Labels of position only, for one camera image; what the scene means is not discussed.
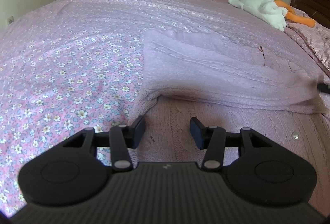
wooden headboard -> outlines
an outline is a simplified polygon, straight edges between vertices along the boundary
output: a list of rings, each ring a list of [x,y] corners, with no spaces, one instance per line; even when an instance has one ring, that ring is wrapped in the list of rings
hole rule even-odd
[[[330,0],[291,0],[290,5],[304,11],[324,27],[330,28]]]

floral bedspread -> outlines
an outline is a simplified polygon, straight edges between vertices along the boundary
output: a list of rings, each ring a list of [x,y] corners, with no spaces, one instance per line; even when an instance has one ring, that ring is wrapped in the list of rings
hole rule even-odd
[[[126,123],[143,81],[144,30],[207,31],[177,6],[184,2],[58,0],[0,33],[2,212],[25,204],[17,183],[24,163],[83,128]],[[97,157],[109,165],[109,149]]]

ribbed black surface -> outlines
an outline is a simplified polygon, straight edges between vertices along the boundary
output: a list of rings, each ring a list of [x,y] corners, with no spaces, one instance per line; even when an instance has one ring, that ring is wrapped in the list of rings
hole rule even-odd
[[[323,217],[307,204],[275,209],[237,197],[215,173],[195,163],[141,163],[118,173],[87,202],[45,208],[27,205],[12,217],[15,224],[318,224]]]

folded pink towel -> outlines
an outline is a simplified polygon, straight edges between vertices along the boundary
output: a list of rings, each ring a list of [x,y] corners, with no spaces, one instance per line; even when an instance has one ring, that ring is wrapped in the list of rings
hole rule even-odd
[[[144,82],[131,116],[144,114],[160,95],[240,108],[326,112],[316,81],[270,47],[242,47],[218,33],[148,30]]]

stuffed animal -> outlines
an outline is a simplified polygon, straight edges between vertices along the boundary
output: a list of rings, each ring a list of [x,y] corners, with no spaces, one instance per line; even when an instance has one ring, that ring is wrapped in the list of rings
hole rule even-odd
[[[312,18],[297,16],[294,9],[281,0],[228,0],[228,3],[260,18],[272,27],[284,31],[285,18],[300,24],[314,27]]]

